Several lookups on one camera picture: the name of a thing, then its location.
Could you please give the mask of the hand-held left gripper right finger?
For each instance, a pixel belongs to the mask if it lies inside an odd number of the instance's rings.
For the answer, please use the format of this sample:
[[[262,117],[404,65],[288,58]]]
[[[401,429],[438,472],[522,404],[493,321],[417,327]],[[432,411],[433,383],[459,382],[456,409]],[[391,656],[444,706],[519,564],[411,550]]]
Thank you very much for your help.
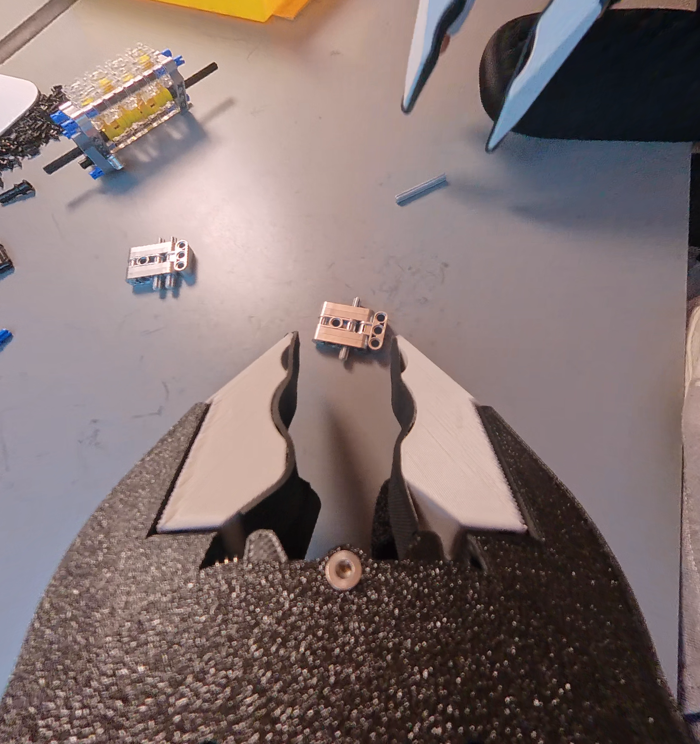
[[[513,487],[473,396],[402,336],[391,351],[392,409],[401,427],[389,518],[402,559],[429,532],[451,560],[469,532],[524,534]]]

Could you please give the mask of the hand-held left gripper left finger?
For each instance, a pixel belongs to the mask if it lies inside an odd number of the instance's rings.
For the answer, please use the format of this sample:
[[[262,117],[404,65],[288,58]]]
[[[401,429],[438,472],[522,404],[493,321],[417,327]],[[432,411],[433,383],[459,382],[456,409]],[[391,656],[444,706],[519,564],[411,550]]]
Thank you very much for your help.
[[[222,528],[287,482],[299,350],[299,333],[288,333],[208,400],[158,533]]]

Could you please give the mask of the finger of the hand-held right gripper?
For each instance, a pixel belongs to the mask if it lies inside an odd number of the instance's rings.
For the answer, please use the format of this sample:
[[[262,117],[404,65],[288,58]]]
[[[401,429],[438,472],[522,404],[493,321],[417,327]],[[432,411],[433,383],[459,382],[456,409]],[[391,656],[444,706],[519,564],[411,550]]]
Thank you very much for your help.
[[[444,40],[460,31],[474,1],[419,1],[411,38],[403,112],[411,112],[435,68]]]
[[[531,31],[486,143],[491,153],[520,121],[611,1],[552,1]]]

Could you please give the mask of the grey brick axle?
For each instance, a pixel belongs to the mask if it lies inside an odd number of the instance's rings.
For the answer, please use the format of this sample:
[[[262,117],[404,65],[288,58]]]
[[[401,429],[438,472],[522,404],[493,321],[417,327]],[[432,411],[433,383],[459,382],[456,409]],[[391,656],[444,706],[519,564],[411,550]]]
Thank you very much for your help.
[[[447,186],[447,175],[442,173],[432,179],[424,181],[409,188],[395,196],[396,204],[403,206],[409,204],[412,201],[418,200],[419,198],[426,196],[427,194],[437,191],[438,189]]]

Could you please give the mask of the grey brick assembly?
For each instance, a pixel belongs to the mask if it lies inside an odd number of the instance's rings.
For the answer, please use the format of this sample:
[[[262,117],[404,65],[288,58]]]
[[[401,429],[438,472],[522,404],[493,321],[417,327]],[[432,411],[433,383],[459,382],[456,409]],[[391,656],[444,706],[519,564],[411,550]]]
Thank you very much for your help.
[[[154,292],[173,292],[195,267],[195,254],[185,239],[171,237],[129,251],[126,282]]]
[[[313,341],[317,346],[336,348],[339,359],[346,361],[351,351],[381,350],[389,315],[362,306],[360,297],[351,304],[324,302]]]

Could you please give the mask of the grey desk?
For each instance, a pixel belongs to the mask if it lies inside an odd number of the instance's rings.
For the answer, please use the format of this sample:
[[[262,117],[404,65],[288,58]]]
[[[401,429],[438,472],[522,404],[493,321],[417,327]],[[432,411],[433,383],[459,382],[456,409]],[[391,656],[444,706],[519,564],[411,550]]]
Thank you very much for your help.
[[[187,410],[300,333],[299,473],[322,508],[309,556],[368,550],[399,430],[387,361],[312,342],[359,296],[580,500],[622,564],[667,680],[678,658],[688,144],[546,141],[491,122],[492,33],[544,2],[476,2],[411,115],[415,2],[310,2],[251,23],[158,2],[77,2],[0,67],[47,90],[137,42],[219,70],[193,107],[92,180],[10,173],[16,267],[0,281],[0,698],[38,600],[88,517]],[[395,196],[442,173],[447,186]],[[129,251],[185,239],[173,292]]]

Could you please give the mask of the yellow box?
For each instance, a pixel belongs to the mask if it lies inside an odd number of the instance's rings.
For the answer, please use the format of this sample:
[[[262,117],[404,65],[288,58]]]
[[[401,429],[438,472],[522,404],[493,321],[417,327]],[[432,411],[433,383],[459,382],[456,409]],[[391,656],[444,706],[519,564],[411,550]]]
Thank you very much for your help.
[[[293,20],[310,1],[161,1],[212,14],[232,16],[254,22],[271,17]]]

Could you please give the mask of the clear yellow brick engine assembly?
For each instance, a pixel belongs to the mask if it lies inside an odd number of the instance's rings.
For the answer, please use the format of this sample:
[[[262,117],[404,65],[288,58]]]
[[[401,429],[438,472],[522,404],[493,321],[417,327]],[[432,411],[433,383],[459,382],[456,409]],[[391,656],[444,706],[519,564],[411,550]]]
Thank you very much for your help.
[[[190,108],[187,90],[217,70],[211,62],[184,78],[181,55],[139,43],[63,86],[50,115],[74,147],[44,166],[47,174],[74,161],[93,179],[119,171],[119,153]]]

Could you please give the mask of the pile of black brick pins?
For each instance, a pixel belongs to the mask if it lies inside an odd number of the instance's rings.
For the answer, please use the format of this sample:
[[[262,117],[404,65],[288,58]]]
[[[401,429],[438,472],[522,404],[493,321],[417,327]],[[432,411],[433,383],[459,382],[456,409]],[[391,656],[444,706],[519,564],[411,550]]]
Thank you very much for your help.
[[[39,93],[27,113],[0,136],[0,188],[4,187],[4,172],[22,167],[24,160],[39,155],[51,140],[60,139],[61,128],[50,115],[66,101],[61,85],[53,86],[47,95]]]

